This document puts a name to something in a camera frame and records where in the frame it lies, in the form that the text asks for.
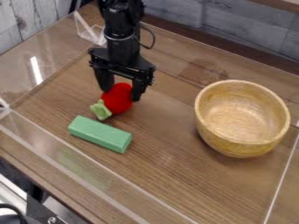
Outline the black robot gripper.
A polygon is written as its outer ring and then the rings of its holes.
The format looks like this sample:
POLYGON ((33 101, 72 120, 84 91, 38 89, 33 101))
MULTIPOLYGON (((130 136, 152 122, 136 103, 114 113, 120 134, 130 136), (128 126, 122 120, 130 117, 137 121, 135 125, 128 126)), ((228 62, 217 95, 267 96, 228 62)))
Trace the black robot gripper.
POLYGON ((108 58, 105 48, 89 48, 90 57, 89 66, 94 71, 98 87, 106 92, 114 85, 114 76, 118 75, 132 81, 130 98, 137 102, 141 94, 155 81, 155 65, 141 56, 137 55, 126 64, 113 62, 108 58))

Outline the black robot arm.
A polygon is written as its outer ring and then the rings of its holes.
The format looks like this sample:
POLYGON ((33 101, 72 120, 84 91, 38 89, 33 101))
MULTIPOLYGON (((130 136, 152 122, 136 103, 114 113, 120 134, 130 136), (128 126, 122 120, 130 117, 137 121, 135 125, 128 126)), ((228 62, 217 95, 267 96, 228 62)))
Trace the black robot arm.
POLYGON ((89 48, 89 66, 98 87, 106 93, 118 75, 132 81, 130 100, 137 102, 155 81, 155 65, 141 56, 140 47, 155 46, 155 34, 140 24, 145 13, 143 0, 97 0, 104 19, 105 48, 89 48))

